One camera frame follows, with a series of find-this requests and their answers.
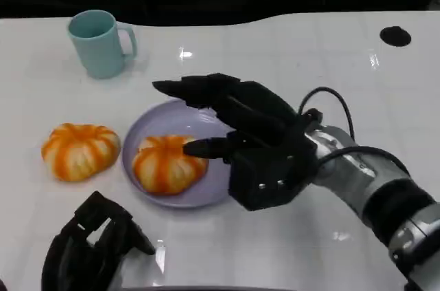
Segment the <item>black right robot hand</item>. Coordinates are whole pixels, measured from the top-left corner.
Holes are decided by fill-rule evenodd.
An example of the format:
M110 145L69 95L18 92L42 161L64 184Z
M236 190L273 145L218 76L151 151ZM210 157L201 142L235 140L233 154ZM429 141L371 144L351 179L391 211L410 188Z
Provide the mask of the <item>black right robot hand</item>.
M225 74L153 82L156 90L187 106L211 108L232 128L223 138L185 144L186 155L230 165L228 193L249 211L292 201L316 165L316 145L305 137L313 120L255 81Z

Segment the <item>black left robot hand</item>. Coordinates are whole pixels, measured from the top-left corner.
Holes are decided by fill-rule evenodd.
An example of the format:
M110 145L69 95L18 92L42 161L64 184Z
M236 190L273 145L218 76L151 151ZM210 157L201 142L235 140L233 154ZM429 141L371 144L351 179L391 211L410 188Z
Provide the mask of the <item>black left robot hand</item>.
M107 290L132 249L154 255L155 247L133 216L93 192L55 236L41 275L42 290Z

